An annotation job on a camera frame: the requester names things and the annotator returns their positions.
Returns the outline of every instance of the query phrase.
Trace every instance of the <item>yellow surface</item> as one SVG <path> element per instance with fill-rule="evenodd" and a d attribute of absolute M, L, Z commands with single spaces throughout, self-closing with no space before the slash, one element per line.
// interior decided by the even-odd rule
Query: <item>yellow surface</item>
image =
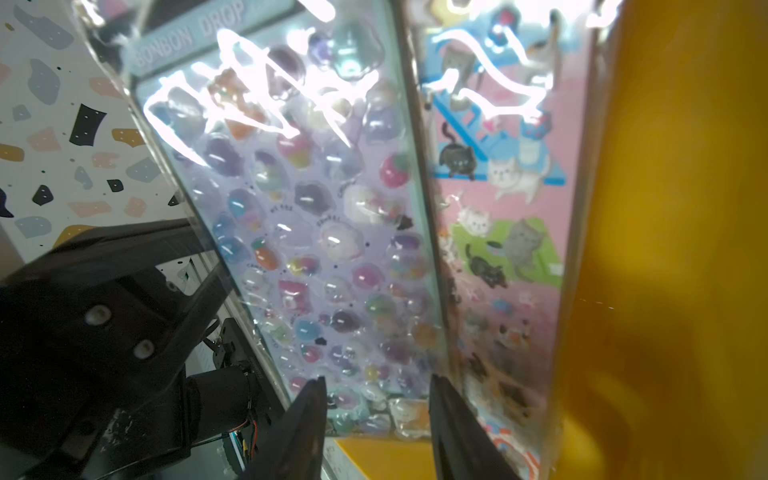
<path fill-rule="evenodd" d="M 768 478 L 768 7 L 627 3 L 554 477 Z M 433 478 L 428 445 L 344 448 Z"/>

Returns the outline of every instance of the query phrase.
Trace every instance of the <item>plastic packaging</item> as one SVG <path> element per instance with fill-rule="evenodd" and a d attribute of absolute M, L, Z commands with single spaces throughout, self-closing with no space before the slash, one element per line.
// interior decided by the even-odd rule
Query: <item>plastic packaging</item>
<path fill-rule="evenodd" d="M 578 276 L 619 4 L 407 2 L 452 352 L 521 478 L 546 476 L 557 451 L 556 333 Z"/>
<path fill-rule="evenodd" d="M 389 2 L 303 4 L 72 5 L 216 244 L 277 387 L 325 376 L 330 435 L 421 438 L 447 345 L 404 35 Z"/>

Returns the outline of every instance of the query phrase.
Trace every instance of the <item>red wire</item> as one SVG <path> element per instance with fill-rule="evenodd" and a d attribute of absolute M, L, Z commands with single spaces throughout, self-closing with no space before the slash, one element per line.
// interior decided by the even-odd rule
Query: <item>red wire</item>
<path fill-rule="evenodd" d="M 259 436 L 259 427 L 253 423 L 253 441 L 250 443 L 250 461 L 253 461 L 253 449 L 256 448 L 256 438 Z"/>
<path fill-rule="evenodd" d="M 248 419 L 245 419 L 245 422 L 241 423 L 240 426 L 237 426 L 237 427 L 231 429 L 229 431 L 229 433 L 236 432 L 237 430 L 242 429 L 245 426 L 245 424 L 247 424 L 247 423 L 248 423 Z"/>

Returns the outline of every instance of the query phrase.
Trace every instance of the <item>wire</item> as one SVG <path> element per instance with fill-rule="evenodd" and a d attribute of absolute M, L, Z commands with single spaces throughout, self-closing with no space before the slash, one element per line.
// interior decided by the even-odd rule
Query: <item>wire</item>
<path fill-rule="evenodd" d="M 250 443 L 250 461 L 253 461 L 253 450 L 256 448 L 256 439 L 259 437 L 259 427 L 253 423 L 253 441 Z"/>
<path fill-rule="evenodd" d="M 198 442 L 198 443 L 193 443 L 193 444 L 192 444 L 192 446 L 191 446 L 190 448 L 191 448 L 191 449 L 193 449 L 193 448 L 195 448 L 195 447 L 199 447 L 200 445 L 205 445 L 205 444 L 207 444 L 207 443 L 215 442 L 215 441 L 217 441 L 217 440 L 221 440 L 221 439 L 223 439 L 223 438 L 224 438 L 224 437 L 223 437 L 223 435 L 219 435 L 219 436 L 217 436 L 217 437 L 213 437 L 212 439 L 203 440 L 202 442 Z"/>
<path fill-rule="evenodd" d="M 246 424 L 248 423 L 248 419 L 245 419 L 245 422 L 239 424 L 237 427 L 231 429 L 228 433 L 236 432 L 240 429 L 242 429 Z"/>

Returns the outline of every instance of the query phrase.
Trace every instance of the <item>lavender sticker sheet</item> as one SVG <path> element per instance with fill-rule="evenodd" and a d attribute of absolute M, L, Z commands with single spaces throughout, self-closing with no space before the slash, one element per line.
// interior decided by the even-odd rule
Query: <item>lavender sticker sheet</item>
<path fill-rule="evenodd" d="M 219 28 L 137 104 L 279 387 L 325 376 L 329 435 L 418 439 L 447 347 L 397 37 L 388 2 L 331 8 Z"/>

